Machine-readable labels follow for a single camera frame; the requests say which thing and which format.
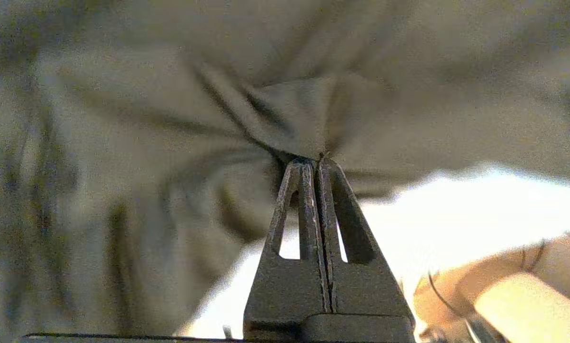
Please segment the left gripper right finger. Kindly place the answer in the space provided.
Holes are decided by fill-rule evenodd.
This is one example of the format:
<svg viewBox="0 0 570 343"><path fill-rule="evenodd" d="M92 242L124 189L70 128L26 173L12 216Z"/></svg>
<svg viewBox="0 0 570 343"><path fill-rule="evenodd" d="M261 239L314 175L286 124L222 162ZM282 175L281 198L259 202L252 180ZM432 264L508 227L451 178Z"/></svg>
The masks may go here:
<svg viewBox="0 0 570 343"><path fill-rule="evenodd" d="M415 319L342 168L332 159L317 164L317 202L335 314Z"/></svg>

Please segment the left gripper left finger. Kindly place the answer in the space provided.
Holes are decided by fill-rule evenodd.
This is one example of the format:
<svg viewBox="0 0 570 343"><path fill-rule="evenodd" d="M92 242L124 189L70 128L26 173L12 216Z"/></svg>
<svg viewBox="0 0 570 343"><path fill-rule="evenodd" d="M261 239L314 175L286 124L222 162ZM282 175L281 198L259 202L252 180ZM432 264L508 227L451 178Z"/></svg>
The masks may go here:
<svg viewBox="0 0 570 343"><path fill-rule="evenodd" d="M243 314L246 340L298 340L304 321L331 310L315 162L291 161L282 178L268 235ZM291 199L298 197L300 258L280 255Z"/></svg>

